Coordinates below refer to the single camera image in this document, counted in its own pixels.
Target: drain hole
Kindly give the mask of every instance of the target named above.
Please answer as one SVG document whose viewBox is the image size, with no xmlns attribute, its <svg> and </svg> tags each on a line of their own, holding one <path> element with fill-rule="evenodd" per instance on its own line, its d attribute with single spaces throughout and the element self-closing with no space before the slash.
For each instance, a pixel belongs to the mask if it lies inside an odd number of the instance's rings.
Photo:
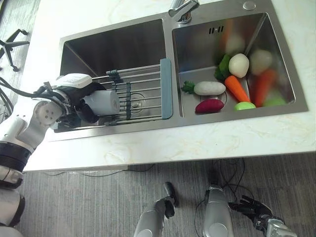
<svg viewBox="0 0 316 237">
<path fill-rule="evenodd" d="M 131 99 L 131 113 L 132 114 L 138 114 L 140 112 L 142 112 L 142 107 L 145 107 L 146 106 L 146 100 L 145 100 L 145 97 L 140 94 L 140 93 L 133 93 L 131 94 L 130 96 L 130 99 Z"/>
</svg>

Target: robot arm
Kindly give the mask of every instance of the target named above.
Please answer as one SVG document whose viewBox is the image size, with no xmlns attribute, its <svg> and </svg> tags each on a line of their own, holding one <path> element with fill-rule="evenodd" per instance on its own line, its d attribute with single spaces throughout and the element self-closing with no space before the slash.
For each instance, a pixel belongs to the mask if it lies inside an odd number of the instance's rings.
<svg viewBox="0 0 316 237">
<path fill-rule="evenodd" d="M 266 205 L 247 196 L 242 198 L 240 204 L 230 203 L 230 208 L 247 216 L 255 229 L 262 231 L 265 237 L 297 237 L 282 219 L 272 215 Z"/>
<path fill-rule="evenodd" d="M 85 102 L 91 98 L 95 103 L 106 99 L 103 93 L 94 95 L 105 88 L 88 75 L 69 74 L 59 78 L 53 88 L 49 85 L 40 90 L 32 99 L 20 99 L 12 115 L 0 124 L 0 237 L 21 237 L 12 227 L 20 220 L 25 200 L 14 189 L 21 185 L 28 158 L 48 128 L 67 115 L 77 114 L 89 123 L 104 115 L 100 108 L 96 112 Z"/>
</svg>

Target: floor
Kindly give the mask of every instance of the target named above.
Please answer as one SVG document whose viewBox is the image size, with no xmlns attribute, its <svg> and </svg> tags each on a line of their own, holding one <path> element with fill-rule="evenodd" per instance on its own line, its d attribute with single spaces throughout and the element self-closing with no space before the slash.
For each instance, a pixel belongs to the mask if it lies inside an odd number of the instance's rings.
<svg viewBox="0 0 316 237">
<path fill-rule="evenodd" d="M 0 40 L 5 41 L 17 29 L 26 30 L 27 36 L 19 34 L 15 41 L 30 41 L 32 29 L 40 0 L 0 0 Z M 11 52 L 12 60 L 20 71 L 14 72 L 6 56 L 0 59 L 0 77 L 4 78 L 13 87 L 18 88 L 23 74 L 24 63 L 28 52 L 28 46 L 20 46 Z M 13 104 L 17 102 L 17 95 L 3 88 Z M 8 116 L 8 110 L 0 105 L 0 123 Z"/>
<path fill-rule="evenodd" d="M 9 37 L 22 28 L 30 34 L 17 40 L 30 40 L 40 0 L 9 0 L 0 18 L 0 39 Z M 7 59 L 0 59 L 0 76 L 18 87 L 27 55 L 27 46 L 12 52 L 13 61 L 21 68 L 15 73 Z M 6 91 L 16 102 L 16 95 Z M 300 237 L 315 237 L 316 228 L 316 154 L 245 158 L 245 173 L 241 185 L 249 188 L 256 199 L 269 205 L 274 215 Z M 103 177 L 113 171 L 92 173 L 26 173 L 19 188 L 27 204 L 17 229 L 25 237 L 127 237 L 132 236 L 138 218 L 152 201 L 165 195 L 162 184 L 171 181 L 179 195 L 180 207 L 165 222 L 164 236 L 198 236 L 194 227 L 197 203 L 204 198 L 207 174 L 212 161 L 162 163 L 146 172 L 122 171 Z M 214 163 L 228 179 L 238 167 L 232 180 L 237 183 L 242 172 L 242 160 L 223 160 Z M 131 169 L 144 170 L 146 166 Z M 234 196 L 225 189 L 227 198 Z M 239 188 L 241 194 L 251 195 Z M 197 210 L 197 231 L 201 236 L 203 211 Z M 252 227 L 250 220 L 239 213 L 232 213 L 236 237 L 259 237 L 262 234 Z"/>
</svg>

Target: chair leg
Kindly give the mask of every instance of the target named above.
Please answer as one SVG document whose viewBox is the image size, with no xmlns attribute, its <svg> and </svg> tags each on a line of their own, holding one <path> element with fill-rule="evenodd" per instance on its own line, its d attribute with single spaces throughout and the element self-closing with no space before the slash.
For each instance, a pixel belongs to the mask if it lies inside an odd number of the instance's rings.
<svg viewBox="0 0 316 237">
<path fill-rule="evenodd" d="M 25 30 L 16 30 L 8 39 L 6 42 L 13 42 L 14 39 L 18 36 L 19 33 L 22 33 L 24 35 L 27 35 L 28 33 Z"/>
<path fill-rule="evenodd" d="M 10 48 L 14 48 L 14 47 L 26 45 L 26 44 L 30 44 L 30 42 L 28 42 L 28 41 L 9 42 L 6 45 Z"/>
<path fill-rule="evenodd" d="M 4 49 L 4 53 L 5 53 L 6 57 L 8 58 L 8 61 L 9 61 L 10 65 L 11 65 L 11 67 L 13 67 L 13 70 L 15 72 L 18 72 L 19 69 L 16 66 L 13 65 L 13 61 L 12 61 L 12 57 L 11 57 L 11 53 L 10 53 L 9 49 L 5 48 Z"/>
</svg>

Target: chair wheel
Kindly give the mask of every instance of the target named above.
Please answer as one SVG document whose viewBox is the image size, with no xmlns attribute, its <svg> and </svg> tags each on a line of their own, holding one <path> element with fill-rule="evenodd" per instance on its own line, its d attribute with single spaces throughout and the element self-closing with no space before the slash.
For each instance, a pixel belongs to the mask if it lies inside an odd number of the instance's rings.
<svg viewBox="0 0 316 237">
<path fill-rule="evenodd" d="M 21 33 L 24 34 L 25 36 L 28 34 L 26 30 L 21 30 Z"/>
<path fill-rule="evenodd" d="M 18 69 L 16 66 L 13 66 L 13 71 L 18 72 L 20 69 Z"/>
</svg>

